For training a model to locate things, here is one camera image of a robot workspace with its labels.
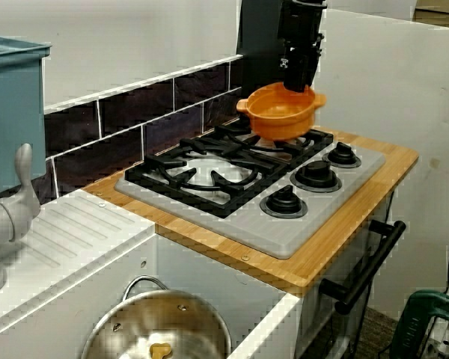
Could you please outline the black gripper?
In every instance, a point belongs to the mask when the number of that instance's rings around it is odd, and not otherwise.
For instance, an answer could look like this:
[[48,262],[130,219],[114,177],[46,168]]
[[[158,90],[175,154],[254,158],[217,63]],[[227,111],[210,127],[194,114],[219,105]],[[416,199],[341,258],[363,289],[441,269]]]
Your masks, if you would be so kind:
[[287,45],[282,58],[284,87],[302,93],[314,81],[320,60],[320,49],[309,56],[299,48],[314,45],[320,38],[320,22],[324,4],[282,4],[278,23],[278,38]]

